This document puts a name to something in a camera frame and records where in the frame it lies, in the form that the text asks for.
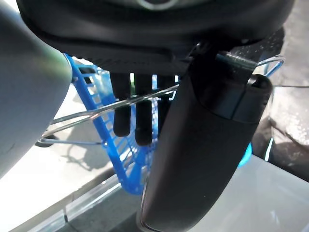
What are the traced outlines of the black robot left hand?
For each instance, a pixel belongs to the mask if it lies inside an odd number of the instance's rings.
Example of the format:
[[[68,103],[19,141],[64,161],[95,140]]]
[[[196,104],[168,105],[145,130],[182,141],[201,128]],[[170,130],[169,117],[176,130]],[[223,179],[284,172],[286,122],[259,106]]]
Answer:
[[[128,74],[179,75],[143,191],[141,227],[185,232],[234,174],[273,86],[234,48],[282,29],[292,0],[19,0],[26,25],[57,50],[110,72],[117,96]]]

